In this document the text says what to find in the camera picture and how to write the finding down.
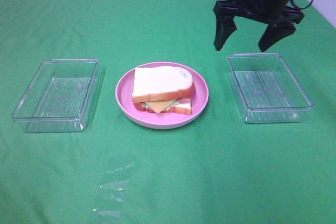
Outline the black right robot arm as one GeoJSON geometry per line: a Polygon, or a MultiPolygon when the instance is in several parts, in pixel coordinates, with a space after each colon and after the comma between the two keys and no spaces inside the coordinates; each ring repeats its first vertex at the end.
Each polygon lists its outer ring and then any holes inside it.
{"type": "Polygon", "coordinates": [[[290,0],[220,0],[216,1],[213,12],[216,16],[214,47],[220,51],[237,30],[235,17],[243,17],[267,24],[258,47],[264,52],[278,41],[292,35],[295,24],[300,23],[304,13],[296,7],[288,6],[290,0]]]}

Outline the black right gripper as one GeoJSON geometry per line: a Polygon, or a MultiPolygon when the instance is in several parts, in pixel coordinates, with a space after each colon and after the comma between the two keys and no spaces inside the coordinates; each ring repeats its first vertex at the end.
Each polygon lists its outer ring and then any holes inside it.
{"type": "Polygon", "coordinates": [[[244,17],[268,25],[262,35],[258,47],[264,52],[278,41],[292,35],[294,22],[300,23],[304,13],[287,6],[289,0],[224,0],[217,1],[214,6],[216,15],[216,34],[214,47],[220,51],[226,40],[237,30],[234,17],[244,17]]]}

